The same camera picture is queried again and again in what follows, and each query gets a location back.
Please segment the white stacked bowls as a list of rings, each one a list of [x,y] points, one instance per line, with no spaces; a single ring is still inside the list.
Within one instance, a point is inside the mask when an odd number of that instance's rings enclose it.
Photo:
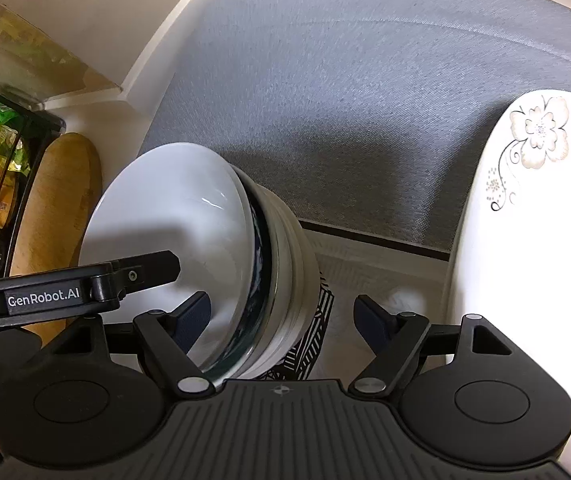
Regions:
[[[258,199],[272,253],[267,320],[254,348],[233,374],[235,378],[252,379],[283,363],[287,352],[303,339],[317,309],[320,274],[314,252],[291,208],[242,170],[236,173],[246,191]]]

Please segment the grey fabric mat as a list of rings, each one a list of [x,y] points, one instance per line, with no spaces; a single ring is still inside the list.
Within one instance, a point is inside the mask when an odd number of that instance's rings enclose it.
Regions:
[[[518,96],[571,91],[549,0],[212,0],[144,150],[207,146],[299,217],[445,252]]]

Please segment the black white patterned cloth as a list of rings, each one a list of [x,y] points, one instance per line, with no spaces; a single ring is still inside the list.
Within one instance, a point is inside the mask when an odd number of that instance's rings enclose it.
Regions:
[[[320,292],[317,308],[305,334],[279,363],[272,366],[266,373],[261,374],[258,377],[259,380],[297,382],[298,380],[307,380],[309,378],[321,353],[333,304],[333,292],[331,292],[325,277],[320,275]]]

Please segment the white floral plate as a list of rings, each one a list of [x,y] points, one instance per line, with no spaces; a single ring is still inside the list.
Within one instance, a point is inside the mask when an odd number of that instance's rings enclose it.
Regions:
[[[491,130],[444,307],[488,318],[571,397],[571,92],[528,92]],[[561,462],[571,473],[571,437]]]

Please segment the wooden cutting board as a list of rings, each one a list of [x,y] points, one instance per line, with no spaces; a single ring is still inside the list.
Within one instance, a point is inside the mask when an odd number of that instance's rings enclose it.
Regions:
[[[92,142],[79,133],[66,133],[53,141],[32,182],[10,274],[76,266],[102,190],[101,160]]]

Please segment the white bowl blue pattern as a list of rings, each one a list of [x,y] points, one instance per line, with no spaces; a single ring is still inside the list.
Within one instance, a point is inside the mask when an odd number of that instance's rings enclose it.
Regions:
[[[188,352],[213,382],[240,373],[255,350],[269,306],[270,234],[256,196],[217,153],[171,143],[127,166],[96,205],[81,244],[83,266],[170,250],[176,281],[126,296],[107,325],[148,310],[169,312],[206,292],[210,321]]]

